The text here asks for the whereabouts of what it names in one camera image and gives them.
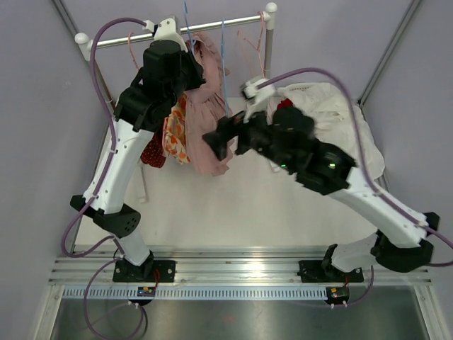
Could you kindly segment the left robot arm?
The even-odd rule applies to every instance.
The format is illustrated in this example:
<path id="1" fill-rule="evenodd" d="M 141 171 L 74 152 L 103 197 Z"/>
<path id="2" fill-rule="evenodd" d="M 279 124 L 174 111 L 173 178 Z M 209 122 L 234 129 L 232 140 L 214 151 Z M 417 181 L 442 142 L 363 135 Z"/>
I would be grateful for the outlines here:
<path id="1" fill-rule="evenodd" d="M 154 133 L 164 124 L 184 91 L 204 84 L 202 67 L 182 38 L 155 40 L 143 53 L 143 65 L 119 96 L 111 133 L 113 141 L 97 170 L 94 184 L 71 199 L 71 206 L 92 219 L 120 245 L 124 257 L 115 265 L 115 282 L 154 279 L 154 255 L 138 225 L 141 215 L 125 204 L 135 167 Z"/>

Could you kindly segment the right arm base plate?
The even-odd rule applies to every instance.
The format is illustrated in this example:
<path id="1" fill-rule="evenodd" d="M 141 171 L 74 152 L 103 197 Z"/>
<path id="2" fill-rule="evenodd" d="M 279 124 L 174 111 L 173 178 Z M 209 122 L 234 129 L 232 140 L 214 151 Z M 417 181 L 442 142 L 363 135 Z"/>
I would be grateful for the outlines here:
<path id="1" fill-rule="evenodd" d="M 363 283 L 362 269 L 342 272 L 322 260 L 301 260 L 297 274 L 303 283 Z"/>

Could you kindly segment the pink wire hanger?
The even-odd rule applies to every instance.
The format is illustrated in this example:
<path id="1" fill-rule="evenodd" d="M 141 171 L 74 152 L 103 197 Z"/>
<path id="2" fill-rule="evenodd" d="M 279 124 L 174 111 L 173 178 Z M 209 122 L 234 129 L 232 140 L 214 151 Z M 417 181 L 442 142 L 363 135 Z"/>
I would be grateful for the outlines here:
<path id="1" fill-rule="evenodd" d="M 258 40 L 253 42 L 250 40 L 241 29 L 237 30 L 236 39 L 241 48 L 241 54 L 251 76 L 265 76 L 265 67 L 261 52 L 263 34 L 265 30 L 265 15 L 263 11 L 259 12 L 260 16 L 260 33 Z"/>

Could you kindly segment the pink skirt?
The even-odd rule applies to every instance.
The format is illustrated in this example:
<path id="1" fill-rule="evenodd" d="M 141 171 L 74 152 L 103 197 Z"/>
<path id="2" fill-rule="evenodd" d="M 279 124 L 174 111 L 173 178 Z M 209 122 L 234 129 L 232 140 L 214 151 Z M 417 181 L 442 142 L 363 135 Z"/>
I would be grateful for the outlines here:
<path id="1" fill-rule="evenodd" d="M 203 68 L 205 83 L 185 92 L 186 151 L 195 170 L 203 175 L 220 176 L 229 167 L 230 151 L 220 161 L 202 136 L 216 129 L 217 121 L 226 115 L 222 58 L 215 43 L 205 33 L 195 33 L 195 61 Z"/>

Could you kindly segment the blue hanger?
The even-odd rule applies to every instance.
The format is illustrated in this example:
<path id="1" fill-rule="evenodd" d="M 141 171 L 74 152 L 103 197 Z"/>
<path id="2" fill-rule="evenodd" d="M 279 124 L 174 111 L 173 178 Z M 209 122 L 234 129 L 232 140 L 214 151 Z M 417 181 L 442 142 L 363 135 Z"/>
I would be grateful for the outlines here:
<path id="1" fill-rule="evenodd" d="M 185 21 L 185 26 L 187 28 L 187 35 L 188 35 L 188 38 L 190 41 L 189 42 L 190 50 L 191 50 L 191 53 L 192 53 L 194 59 L 196 60 L 197 59 L 197 50 L 196 50 L 197 40 L 195 39 L 193 30 L 190 28 L 187 1 L 183 2 L 183 17 L 184 17 L 184 21 Z"/>
<path id="2" fill-rule="evenodd" d="M 228 93 L 227 93 L 227 68 L 225 65 L 225 42 L 224 42 L 224 18 L 221 21 L 221 43 L 220 43 L 220 55 L 222 59 L 222 83 L 223 83 L 223 96 L 224 96 L 224 108 L 225 108 L 225 116 L 230 117 L 230 107 L 228 102 Z"/>

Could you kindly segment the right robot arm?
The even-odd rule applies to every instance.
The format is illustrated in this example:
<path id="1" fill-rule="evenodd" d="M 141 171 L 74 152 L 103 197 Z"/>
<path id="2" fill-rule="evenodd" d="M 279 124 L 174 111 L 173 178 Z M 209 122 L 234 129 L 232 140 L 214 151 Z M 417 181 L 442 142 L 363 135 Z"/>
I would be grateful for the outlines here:
<path id="1" fill-rule="evenodd" d="M 434 246 L 426 229 L 437 229 L 437 214 L 415 212 L 401 203 L 396 210 L 390 208 L 351 156 L 316 138 L 314 120 L 298 108 L 279 107 L 271 123 L 263 111 L 249 119 L 245 115 L 241 111 L 223 117 L 215 130 L 202 136 L 218 159 L 225 159 L 229 141 L 236 139 L 237 155 L 254 150 L 306 189 L 341 202 L 377 228 L 362 240 L 330 245 L 320 261 L 301 266 L 302 281 L 341 282 L 356 269 L 375 264 L 408 273 L 431 262 Z"/>

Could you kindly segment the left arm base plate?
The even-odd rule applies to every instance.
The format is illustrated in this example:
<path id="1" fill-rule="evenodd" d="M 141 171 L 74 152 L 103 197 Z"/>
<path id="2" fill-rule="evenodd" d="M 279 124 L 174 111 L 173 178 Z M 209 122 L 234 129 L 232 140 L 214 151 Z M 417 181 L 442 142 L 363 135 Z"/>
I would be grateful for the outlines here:
<path id="1" fill-rule="evenodd" d="M 115 283 L 173 283 L 176 262 L 171 260 L 145 261 L 141 266 L 134 266 L 127 260 L 115 263 L 113 282 Z"/>

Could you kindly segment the white skirt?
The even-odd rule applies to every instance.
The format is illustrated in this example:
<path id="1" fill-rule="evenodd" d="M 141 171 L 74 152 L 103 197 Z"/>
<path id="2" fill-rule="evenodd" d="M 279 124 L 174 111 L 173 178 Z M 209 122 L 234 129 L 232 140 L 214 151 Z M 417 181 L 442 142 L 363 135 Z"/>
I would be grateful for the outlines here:
<path id="1" fill-rule="evenodd" d="M 279 87 L 277 94 L 289 99 L 296 108 L 314 119 L 314 132 L 320 141 L 336 145 L 355 160 L 359 159 L 359 147 L 348 103 L 336 86 L 328 82 L 296 83 Z M 384 172 L 384 158 L 374 143 L 361 109 L 356 104 L 353 109 L 367 161 L 367 170 L 371 178 L 376 180 Z"/>

